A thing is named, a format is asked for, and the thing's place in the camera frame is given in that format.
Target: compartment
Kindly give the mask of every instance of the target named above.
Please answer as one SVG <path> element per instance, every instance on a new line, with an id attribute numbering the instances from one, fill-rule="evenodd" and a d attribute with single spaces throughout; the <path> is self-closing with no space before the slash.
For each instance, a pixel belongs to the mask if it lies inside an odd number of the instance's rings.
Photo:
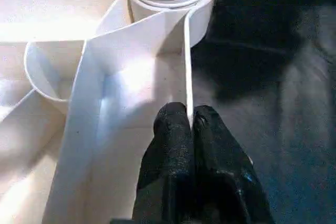
<path id="1" fill-rule="evenodd" d="M 161 12 L 87 42 L 44 223 L 131 217 L 154 118 L 167 102 L 187 102 L 184 14 Z"/>
<path id="2" fill-rule="evenodd" d="M 23 66 L 25 46 L 24 42 L 0 42 L 0 124 L 31 89 Z"/>
<path id="3" fill-rule="evenodd" d="M 93 36 L 114 0 L 0 0 L 0 41 Z"/>
<path id="4" fill-rule="evenodd" d="M 24 66 L 34 89 L 66 114 L 83 40 L 27 44 Z"/>
<path id="5" fill-rule="evenodd" d="M 40 223 L 65 116 L 31 90 L 0 123 L 1 223 Z"/>

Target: black robotic claw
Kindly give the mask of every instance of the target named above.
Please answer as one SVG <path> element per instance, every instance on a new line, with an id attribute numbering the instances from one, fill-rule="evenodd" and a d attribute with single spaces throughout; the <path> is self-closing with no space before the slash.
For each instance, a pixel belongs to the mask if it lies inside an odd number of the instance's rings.
<path id="1" fill-rule="evenodd" d="M 169 103 L 142 159 L 133 222 L 273 223 L 248 156 L 209 106 Z"/>

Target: white plastic tray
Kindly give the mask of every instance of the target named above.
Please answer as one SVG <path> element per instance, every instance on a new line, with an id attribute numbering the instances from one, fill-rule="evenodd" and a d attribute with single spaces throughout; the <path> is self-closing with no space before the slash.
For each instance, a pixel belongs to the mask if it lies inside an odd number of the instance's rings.
<path id="1" fill-rule="evenodd" d="M 0 223 L 131 217 L 159 108 L 192 119 L 190 47 L 213 1 L 0 0 Z"/>

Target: curved plastic compartment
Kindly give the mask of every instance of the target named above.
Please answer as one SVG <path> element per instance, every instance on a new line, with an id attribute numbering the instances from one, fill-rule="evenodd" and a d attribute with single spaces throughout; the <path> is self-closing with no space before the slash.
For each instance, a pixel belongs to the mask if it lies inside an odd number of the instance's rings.
<path id="1" fill-rule="evenodd" d="M 66 109 L 61 113 L 52 99 L 32 90 L 24 69 L 27 43 L 34 40 L 28 48 L 43 48 L 46 59 L 56 63 L 62 73 L 71 74 L 71 81 L 77 67 L 69 63 L 75 60 L 74 65 L 78 64 L 83 41 L 75 46 L 76 59 L 66 55 L 69 52 L 65 49 L 73 47 L 78 39 L 94 36 L 113 2 L 0 0 L 1 223 L 41 223 L 66 119 Z M 36 69 L 38 65 L 33 64 L 31 76 L 43 70 Z M 46 74 L 48 82 L 50 72 Z M 71 85 L 67 86 L 68 97 Z"/>
<path id="2" fill-rule="evenodd" d="M 114 0 L 0 0 L 0 41 L 81 40 Z"/>
<path id="3" fill-rule="evenodd" d="M 213 1 L 202 0 L 192 16 L 159 12 L 88 40 L 43 223 L 131 217 L 158 110 L 183 102 L 192 122 L 190 46 L 205 35 Z M 185 17 L 199 24 L 190 31 Z"/>
<path id="4" fill-rule="evenodd" d="M 191 65 L 185 54 L 204 36 L 213 0 L 181 10 L 139 0 L 103 1 L 104 11 L 95 3 L 100 0 L 36 1 L 44 3 L 44 11 L 37 4 L 31 10 L 18 7 L 23 2 L 15 0 L 15 7 L 0 14 L 0 27 L 10 31 L 7 36 L 0 31 L 0 52 L 8 52 L 0 58 L 0 91 L 10 91 L 0 98 L 6 111 L 0 118 L 0 220 L 100 223 L 127 217 L 159 108 L 181 101 L 192 119 Z M 53 23 L 56 14 L 50 11 L 61 3 L 60 20 Z M 198 28 L 184 48 L 184 19 L 193 9 Z M 87 27 L 76 30 L 88 16 L 95 25 L 89 18 Z M 79 23 L 66 33 L 63 21 L 73 18 Z M 20 20 L 21 29 L 39 25 L 16 33 Z M 47 33 L 47 28 L 55 30 Z M 26 70 L 34 90 L 24 70 L 29 40 Z M 59 93 L 54 80 L 62 78 L 53 79 L 55 72 L 69 81 L 66 95 Z M 55 101 L 69 103 L 69 110 L 67 105 L 60 110 Z"/>

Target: dark fabric surface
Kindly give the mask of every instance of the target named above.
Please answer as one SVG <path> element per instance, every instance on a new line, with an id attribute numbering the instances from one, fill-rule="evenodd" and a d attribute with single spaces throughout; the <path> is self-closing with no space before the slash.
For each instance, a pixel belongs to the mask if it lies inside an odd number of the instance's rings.
<path id="1" fill-rule="evenodd" d="M 195 105 L 254 161 L 276 223 L 336 223 L 336 0 L 217 0 Z"/>

